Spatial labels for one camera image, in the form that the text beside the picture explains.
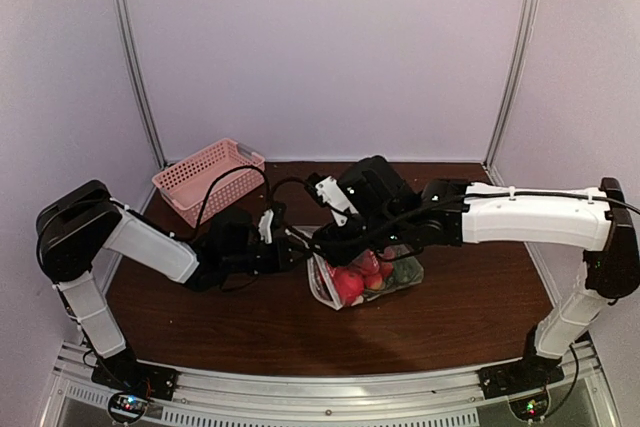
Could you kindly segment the red fake fruit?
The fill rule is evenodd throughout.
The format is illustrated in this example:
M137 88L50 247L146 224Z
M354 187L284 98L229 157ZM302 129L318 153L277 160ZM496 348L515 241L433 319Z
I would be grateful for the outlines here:
M337 268L335 270L333 285L344 306L351 306L364 291L362 275L346 268Z

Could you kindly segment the clear zip top bag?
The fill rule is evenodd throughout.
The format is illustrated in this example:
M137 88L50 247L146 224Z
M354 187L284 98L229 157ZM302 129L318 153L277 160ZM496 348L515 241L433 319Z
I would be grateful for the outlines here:
M419 285L424 279L423 266L404 245L386 247L381 254L367 250L339 267L312 253L306 271L314 299L335 311Z

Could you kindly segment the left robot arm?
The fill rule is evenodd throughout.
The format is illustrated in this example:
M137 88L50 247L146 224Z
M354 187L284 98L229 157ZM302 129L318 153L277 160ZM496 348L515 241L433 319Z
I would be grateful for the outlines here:
M234 274L287 272L310 257L306 246L256 226L242 209L215 215L204 234L180 238L113 198L91 180L41 210L35 221L41 271L97 358L96 370L123 391L147 375L93 274L109 252L146 267L193 292L221 288Z

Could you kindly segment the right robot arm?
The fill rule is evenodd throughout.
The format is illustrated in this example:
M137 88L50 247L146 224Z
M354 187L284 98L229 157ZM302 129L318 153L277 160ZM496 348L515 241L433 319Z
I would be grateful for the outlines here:
M347 265L366 250L382 253L396 245L412 255L431 246L484 242L582 249L584 279L532 328L523 357L513 366L513 380L522 388L545 378L605 306L639 287L633 208L614 178L582 190L440 179L415 192L385 158L373 156L339 178L314 174L309 181L309 192L333 215L310 245L333 266Z

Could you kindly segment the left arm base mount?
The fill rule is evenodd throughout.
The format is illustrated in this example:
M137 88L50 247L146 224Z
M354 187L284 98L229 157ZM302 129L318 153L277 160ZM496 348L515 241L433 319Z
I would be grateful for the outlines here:
M131 425L149 414L158 401L171 401L177 386L178 372L173 368L135 363L117 372L97 363L91 374L95 384L113 390L106 410L120 425Z

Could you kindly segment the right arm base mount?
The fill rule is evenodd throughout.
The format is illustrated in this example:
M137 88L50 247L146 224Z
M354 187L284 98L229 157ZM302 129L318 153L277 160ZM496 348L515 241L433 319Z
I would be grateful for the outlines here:
M543 419L551 403L548 387L565 378L558 366L528 367L522 360L484 367L477 375L484 398L506 397L511 413L524 422Z

